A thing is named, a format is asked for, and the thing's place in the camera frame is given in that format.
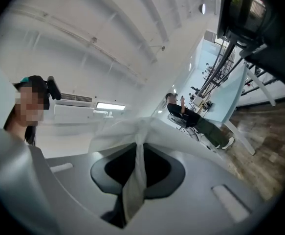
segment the wooden floor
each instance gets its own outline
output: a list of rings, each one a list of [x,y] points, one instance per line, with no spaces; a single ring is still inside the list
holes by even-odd
[[[220,151],[230,171],[266,200],[280,193],[285,187],[285,102],[238,109],[230,121],[256,151],[252,156],[239,140]],[[222,130],[232,135],[226,127]]]

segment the black shirt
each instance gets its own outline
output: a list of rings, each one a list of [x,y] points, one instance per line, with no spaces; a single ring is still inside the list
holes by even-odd
[[[179,106],[177,104],[168,104],[167,109],[170,112],[170,114],[185,120],[187,127],[195,126],[200,119],[199,114],[197,114],[197,113],[195,113],[195,112],[193,112],[187,108],[185,108],[185,113],[181,114],[181,106]]]

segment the white ceiling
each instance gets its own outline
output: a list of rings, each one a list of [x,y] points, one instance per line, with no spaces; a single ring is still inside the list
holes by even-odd
[[[210,0],[14,0],[0,22],[0,66],[11,82],[53,75],[64,93],[149,116],[189,71],[215,8]]]

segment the hand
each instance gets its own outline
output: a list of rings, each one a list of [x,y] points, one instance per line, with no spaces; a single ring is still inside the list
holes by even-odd
[[[180,103],[182,106],[185,106],[185,98],[183,96],[181,97]]]

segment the white cloth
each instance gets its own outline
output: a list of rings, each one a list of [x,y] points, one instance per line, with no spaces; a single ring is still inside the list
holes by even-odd
[[[88,153],[99,152],[124,144],[137,143],[135,169],[123,187],[126,221],[135,215],[144,202],[147,176],[144,167],[143,144],[153,144],[209,159],[227,169],[220,157],[194,139],[153,117],[118,122],[98,133],[90,142]]]

